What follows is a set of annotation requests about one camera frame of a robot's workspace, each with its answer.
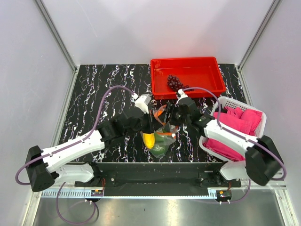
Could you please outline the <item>yellow fake banana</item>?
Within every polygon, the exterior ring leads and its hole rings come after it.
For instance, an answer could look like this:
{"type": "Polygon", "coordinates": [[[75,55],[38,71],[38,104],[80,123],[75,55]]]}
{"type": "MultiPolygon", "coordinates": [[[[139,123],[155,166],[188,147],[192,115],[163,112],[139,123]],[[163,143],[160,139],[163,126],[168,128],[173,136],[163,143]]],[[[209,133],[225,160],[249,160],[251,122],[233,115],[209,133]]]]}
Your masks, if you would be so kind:
{"type": "Polygon", "coordinates": [[[154,147],[155,142],[156,142],[154,133],[151,133],[151,134],[142,133],[142,138],[143,138],[143,142],[144,142],[145,146],[148,149],[152,149],[154,147]]]}

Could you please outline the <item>clear zip bag orange seal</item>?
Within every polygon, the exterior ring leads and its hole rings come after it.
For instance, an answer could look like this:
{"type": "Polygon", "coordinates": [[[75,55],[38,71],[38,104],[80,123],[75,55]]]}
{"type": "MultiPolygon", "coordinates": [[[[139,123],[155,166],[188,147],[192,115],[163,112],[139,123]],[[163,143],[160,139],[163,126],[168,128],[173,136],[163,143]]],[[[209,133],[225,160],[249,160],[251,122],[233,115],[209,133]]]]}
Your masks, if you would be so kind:
{"type": "Polygon", "coordinates": [[[167,105],[161,106],[152,113],[155,126],[153,133],[140,132],[145,147],[155,158],[164,157],[169,146],[176,141],[178,126],[165,122],[165,113],[167,113],[167,105]]]}

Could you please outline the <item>dark purple fake grapes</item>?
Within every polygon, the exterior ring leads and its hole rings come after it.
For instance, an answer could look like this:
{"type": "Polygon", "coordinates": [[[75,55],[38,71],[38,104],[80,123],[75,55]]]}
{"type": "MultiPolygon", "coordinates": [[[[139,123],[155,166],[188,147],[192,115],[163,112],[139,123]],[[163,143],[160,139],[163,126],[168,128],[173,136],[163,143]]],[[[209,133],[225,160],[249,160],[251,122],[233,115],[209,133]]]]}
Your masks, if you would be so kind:
{"type": "Polygon", "coordinates": [[[177,92],[180,89],[189,88],[189,85],[184,85],[178,77],[172,74],[168,75],[167,77],[167,86],[174,92],[177,92]]]}

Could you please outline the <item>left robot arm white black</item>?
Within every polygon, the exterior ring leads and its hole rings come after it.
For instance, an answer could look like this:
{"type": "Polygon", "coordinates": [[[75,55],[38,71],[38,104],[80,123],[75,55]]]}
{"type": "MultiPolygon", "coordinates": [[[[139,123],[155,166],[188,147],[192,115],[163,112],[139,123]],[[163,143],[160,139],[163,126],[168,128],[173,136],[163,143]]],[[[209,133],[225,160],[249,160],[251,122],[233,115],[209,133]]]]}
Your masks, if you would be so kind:
{"type": "Polygon", "coordinates": [[[25,165],[32,191],[41,192],[62,182],[83,186],[101,185],[104,176],[97,164],[90,162],[75,165],[70,162],[88,153],[103,150],[137,132],[153,133],[154,117],[152,112],[144,113],[134,107],[66,143],[43,150],[37,145],[30,148],[25,165]]]}

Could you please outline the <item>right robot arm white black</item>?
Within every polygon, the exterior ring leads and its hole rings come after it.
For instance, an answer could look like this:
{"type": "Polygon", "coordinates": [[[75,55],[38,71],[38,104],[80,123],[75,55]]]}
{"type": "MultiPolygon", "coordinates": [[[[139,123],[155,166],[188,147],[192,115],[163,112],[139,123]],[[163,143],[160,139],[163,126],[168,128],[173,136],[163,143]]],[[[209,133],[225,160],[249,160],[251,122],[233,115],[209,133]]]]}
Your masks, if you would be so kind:
{"type": "Polygon", "coordinates": [[[201,113],[190,97],[183,97],[176,104],[167,105],[164,120],[172,125],[187,126],[191,135],[198,137],[200,145],[204,140],[218,141],[243,157],[234,161],[224,154],[214,154],[224,161],[213,176],[216,185],[222,187],[234,179],[249,179],[260,186],[283,180],[286,173],[279,176],[278,172],[285,169],[284,163],[270,137],[251,136],[222,122],[221,110],[230,101],[227,97],[218,98],[212,110],[217,116],[213,116],[201,113]]]}

